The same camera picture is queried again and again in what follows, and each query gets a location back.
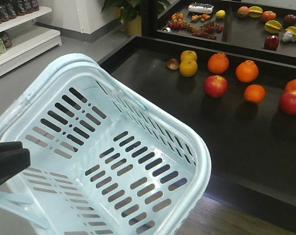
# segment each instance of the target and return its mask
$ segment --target garlic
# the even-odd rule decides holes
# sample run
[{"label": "garlic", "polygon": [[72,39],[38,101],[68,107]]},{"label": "garlic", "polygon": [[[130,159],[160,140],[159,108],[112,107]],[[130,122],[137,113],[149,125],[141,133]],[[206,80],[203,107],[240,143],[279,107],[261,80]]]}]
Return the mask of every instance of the garlic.
[{"label": "garlic", "polygon": [[284,33],[284,35],[283,35],[283,37],[281,38],[281,40],[283,41],[283,42],[289,42],[289,41],[292,41],[292,42],[294,42],[295,41],[295,39],[294,39],[294,36],[293,36],[293,33],[292,32],[289,32],[289,31],[286,31],[285,33]]}]

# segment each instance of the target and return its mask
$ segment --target white shelf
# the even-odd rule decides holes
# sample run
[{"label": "white shelf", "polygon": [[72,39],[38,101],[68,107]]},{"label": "white shelf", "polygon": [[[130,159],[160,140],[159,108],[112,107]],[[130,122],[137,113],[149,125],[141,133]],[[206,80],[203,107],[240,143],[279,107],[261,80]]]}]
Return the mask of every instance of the white shelf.
[{"label": "white shelf", "polygon": [[52,10],[49,7],[40,6],[39,11],[35,11],[33,13],[26,14],[24,16],[18,16],[15,19],[9,20],[7,22],[2,22],[0,24],[0,32],[5,31],[9,28],[13,28],[15,26],[18,26],[18,25],[25,23],[27,21],[33,20],[39,16],[43,16],[51,11]]},{"label": "white shelf", "polygon": [[12,43],[12,47],[0,55],[0,76],[62,44],[60,31],[39,26],[26,28],[20,36],[12,39]]}]

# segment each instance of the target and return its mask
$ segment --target shopping basket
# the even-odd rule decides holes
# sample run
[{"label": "shopping basket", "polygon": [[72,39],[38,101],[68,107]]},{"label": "shopping basket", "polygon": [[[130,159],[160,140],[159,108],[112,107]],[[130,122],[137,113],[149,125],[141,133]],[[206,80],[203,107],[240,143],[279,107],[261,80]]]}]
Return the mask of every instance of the shopping basket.
[{"label": "shopping basket", "polygon": [[48,65],[0,117],[0,141],[31,156],[0,207],[39,235],[174,234],[211,171],[190,127],[82,54]]}]

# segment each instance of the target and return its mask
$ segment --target starfruit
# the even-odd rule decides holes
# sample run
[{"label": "starfruit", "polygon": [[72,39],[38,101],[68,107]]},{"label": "starfruit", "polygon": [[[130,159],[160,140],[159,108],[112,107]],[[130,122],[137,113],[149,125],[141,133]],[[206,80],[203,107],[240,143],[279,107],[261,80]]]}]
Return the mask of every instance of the starfruit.
[{"label": "starfruit", "polygon": [[296,39],[296,27],[289,26],[288,28],[286,28],[286,31],[292,32],[294,39]]},{"label": "starfruit", "polygon": [[263,9],[259,6],[252,6],[249,8],[249,16],[252,18],[261,17],[263,13]]},{"label": "starfruit", "polygon": [[269,33],[279,33],[283,29],[281,23],[275,20],[267,21],[264,27]]}]

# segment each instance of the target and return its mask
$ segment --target yellow pot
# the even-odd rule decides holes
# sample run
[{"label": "yellow pot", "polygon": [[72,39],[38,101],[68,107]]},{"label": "yellow pot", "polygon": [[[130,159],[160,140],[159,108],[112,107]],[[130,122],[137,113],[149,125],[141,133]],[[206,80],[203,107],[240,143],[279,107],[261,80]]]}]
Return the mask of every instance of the yellow pot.
[{"label": "yellow pot", "polygon": [[141,35],[141,17],[137,16],[134,20],[127,22],[127,33],[129,36]]}]

